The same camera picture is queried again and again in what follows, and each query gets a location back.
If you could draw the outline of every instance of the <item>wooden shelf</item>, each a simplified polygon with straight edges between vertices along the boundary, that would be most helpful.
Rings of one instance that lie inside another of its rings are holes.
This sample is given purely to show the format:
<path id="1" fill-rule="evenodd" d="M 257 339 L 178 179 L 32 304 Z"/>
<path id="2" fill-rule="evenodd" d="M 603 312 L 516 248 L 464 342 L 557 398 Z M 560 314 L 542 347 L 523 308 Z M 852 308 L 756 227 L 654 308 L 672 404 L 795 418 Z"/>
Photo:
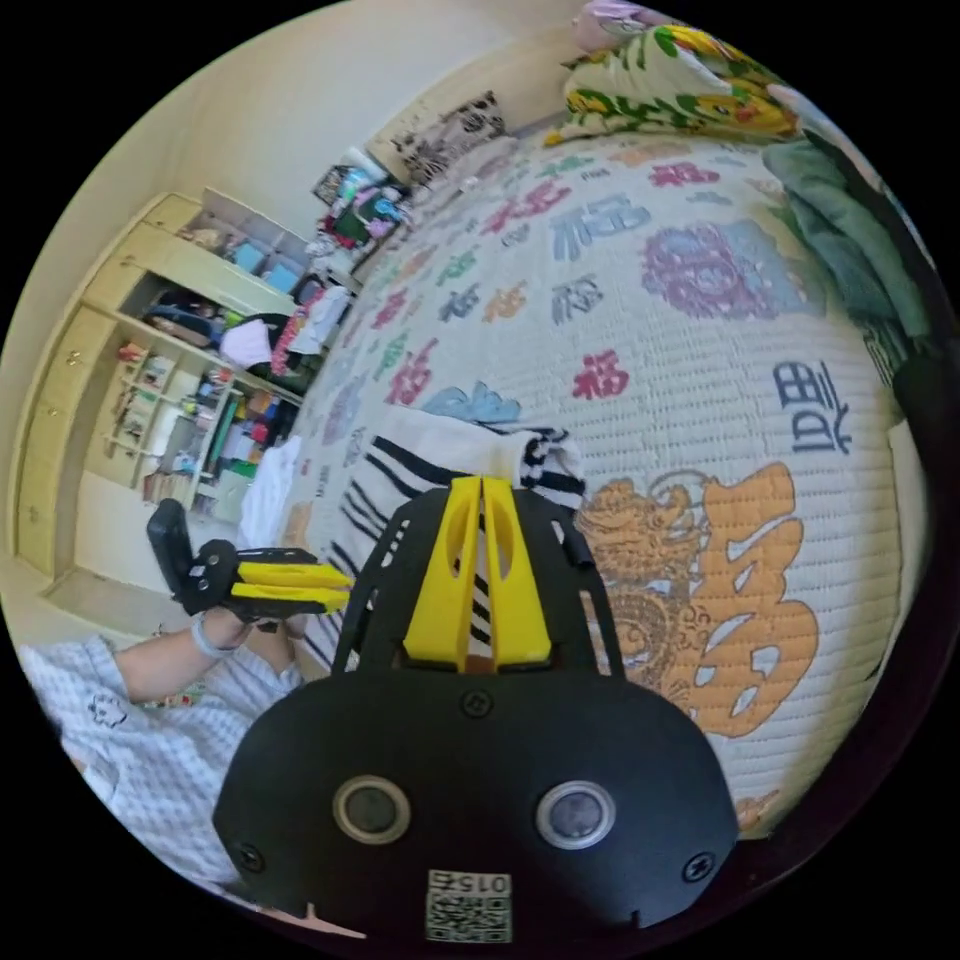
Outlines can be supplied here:
<path id="1" fill-rule="evenodd" d="M 154 339 L 156 339 L 158 342 L 167 343 L 176 347 L 178 350 L 182 350 L 184 353 L 192 354 L 195 357 L 205 360 L 210 365 L 220 366 L 225 370 L 229 370 L 238 383 L 252 387 L 255 390 L 266 390 L 268 393 L 274 394 L 281 400 L 286 400 L 288 403 L 292 403 L 295 407 L 300 407 L 303 404 L 303 397 L 297 396 L 295 393 L 291 393 L 284 387 L 278 387 L 266 380 L 261 380 L 259 377 L 255 377 L 252 373 L 248 373 L 246 370 L 240 369 L 239 367 L 230 363 L 228 360 L 225 360 L 223 357 L 220 357 L 215 353 L 211 353 L 209 350 L 204 350 L 202 347 L 196 347 L 192 343 L 187 343 L 185 340 L 178 340 L 176 337 L 173 337 L 168 333 L 164 333 L 162 330 L 157 330 L 154 327 L 151 327 L 142 320 L 137 320 L 135 317 L 127 316 L 127 314 L 121 313 L 119 310 L 113 310 L 109 307 L 106 307 L 102 303 L 97 303 L 96 301 L 91 300 L 85 300 L 84 302 L 91 309 L 116 320 L 118 323 L 124 324 L 127 329 L 145 331 L 149 333 L 150 336 L 154 337 Z"/>

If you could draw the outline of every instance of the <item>pillow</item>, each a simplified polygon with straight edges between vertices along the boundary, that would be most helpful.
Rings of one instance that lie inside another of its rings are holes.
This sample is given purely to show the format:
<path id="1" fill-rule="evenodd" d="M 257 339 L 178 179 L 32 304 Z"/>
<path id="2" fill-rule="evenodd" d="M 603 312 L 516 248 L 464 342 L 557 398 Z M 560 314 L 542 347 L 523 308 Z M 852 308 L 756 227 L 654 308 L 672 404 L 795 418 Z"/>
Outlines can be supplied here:
<path id="1" fill-rule="evenodd" d="M 503 136 L 506 126 L 492 90 L 444 114 L 426 130 L 393 140 L 414 184 L 427 184 L 474 147 Z"/>

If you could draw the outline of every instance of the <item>cabinet drawer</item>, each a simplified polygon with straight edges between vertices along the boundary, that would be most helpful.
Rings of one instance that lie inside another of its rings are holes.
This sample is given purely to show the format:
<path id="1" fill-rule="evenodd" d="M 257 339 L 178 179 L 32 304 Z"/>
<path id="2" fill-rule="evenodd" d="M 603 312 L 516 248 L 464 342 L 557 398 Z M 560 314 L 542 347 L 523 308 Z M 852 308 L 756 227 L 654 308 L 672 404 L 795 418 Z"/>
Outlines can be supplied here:
<path id="1" fill-rule="evenodd" d="M 145 271 L 132 260 L 110 257 L 87 284 L 84 296 L 108 310 L 119 310 L 143 279 Z"/>
<path id="2" fill-rule="evenodd" d="M 32 507 L 52 521 L 57 508 L 62 460 L 56 451 L 36 450 L 28 446 L 24 451 L 20 472 L 20 509 Z"/>
<path id="3" fill-rule="evenodd" d="M 57 353 L 70 357 L 75 364 L 93 364 L 116 329 L 115 320 L 96 310 L 81 307 L 73 315 L 57 346 Z"/>
<path id="4" fill-rule="evenodd" d="M 51 403 L 41 393 L 33 411 L 27 444 L 42 451 L 45 460 L 58 462 L 60 451 L 67 445 L 73 425 L 73 410 Z"/>
<path id="5" fill-rule="evenodd" d="M 75 406 L 98 365 L 104 362 L 116 326 L 109 317 L 81 307 L 50 361 L 40 387 L 41 399 L 57 408 Z"/>
<path id="6" fill-rule="evenodd" d="M 53 576 L 53 524 L 21 510 L 17 517 L 17 555 L 47 577 Z"/>
<path id="7" fill-rule="evenodd" d="M 188 200 L 186 197 L 171 193 L 144 217 L 144 221 L 167 233 L 175 234 L 190 224 L 201 209 L 198 201 Z"/>

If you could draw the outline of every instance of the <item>patterned quilt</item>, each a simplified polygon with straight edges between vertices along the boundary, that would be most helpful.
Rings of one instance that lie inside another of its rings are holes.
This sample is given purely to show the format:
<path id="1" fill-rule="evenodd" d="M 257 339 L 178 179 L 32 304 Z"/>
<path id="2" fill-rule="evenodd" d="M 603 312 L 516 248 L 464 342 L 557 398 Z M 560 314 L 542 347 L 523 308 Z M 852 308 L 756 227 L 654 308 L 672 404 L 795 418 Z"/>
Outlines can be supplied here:
<path id="1" fill-rule="evenodd" d="M 900 416 L 791 222 L 755 147 L 525 143 L 378 266 L 288 505 L 323 555 L 388 404 L 568 429 L 629 675 L 705 731 L 746 836 L 823 769 L 898 614 Z"/>

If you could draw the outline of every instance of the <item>qr code sticker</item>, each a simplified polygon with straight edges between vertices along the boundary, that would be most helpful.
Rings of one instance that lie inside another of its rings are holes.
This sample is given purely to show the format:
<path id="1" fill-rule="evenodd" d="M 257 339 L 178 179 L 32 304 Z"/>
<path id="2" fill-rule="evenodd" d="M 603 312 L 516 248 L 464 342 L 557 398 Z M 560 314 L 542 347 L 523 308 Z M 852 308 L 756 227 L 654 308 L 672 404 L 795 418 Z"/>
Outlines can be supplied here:
<path id="1" fill-rule="evenodd" d="M 430 871 L 427 939 L 441 943 L 510 943 L 510 877 Z"/>

